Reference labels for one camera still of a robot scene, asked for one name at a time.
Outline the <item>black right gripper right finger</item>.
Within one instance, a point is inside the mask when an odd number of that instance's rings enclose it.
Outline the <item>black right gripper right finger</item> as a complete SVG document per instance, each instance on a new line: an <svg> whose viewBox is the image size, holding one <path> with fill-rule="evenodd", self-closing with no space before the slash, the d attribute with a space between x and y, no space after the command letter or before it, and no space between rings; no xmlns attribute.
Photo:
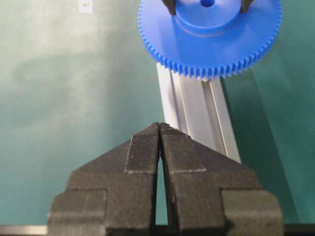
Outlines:
<svg viewBox="0 0 315 236"><path fill-rule="evenodd" d="M168 223L181 236L282 236L276 196L256 173L160 125Z"/></svg>

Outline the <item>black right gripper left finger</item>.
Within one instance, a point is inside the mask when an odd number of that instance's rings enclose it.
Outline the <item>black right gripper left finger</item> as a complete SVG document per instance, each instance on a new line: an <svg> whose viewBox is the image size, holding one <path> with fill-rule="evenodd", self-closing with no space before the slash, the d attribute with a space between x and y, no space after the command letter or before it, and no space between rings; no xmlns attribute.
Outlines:
<svg viewBox="0 0 315 236"><path fill-rule="evenodd" d="M73 171L51 205L50 236L148 236L155 226L159 124Z"/></svg>

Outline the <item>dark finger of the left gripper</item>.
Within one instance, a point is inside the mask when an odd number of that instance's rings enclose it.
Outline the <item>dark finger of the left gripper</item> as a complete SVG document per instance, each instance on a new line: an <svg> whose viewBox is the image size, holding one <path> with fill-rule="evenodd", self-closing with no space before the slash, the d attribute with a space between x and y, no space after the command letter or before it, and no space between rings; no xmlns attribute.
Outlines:
<svg viewBox="0 0 315 236"><path fill-rule="evenodd" d="M162 0L171 15L176 15L176 0Z"/></svg>
<svg viewBox="0 0 315 236"><path fill-rule="evenodd" d="M253 0L241 0L241 13L246 13Z"/></svg>

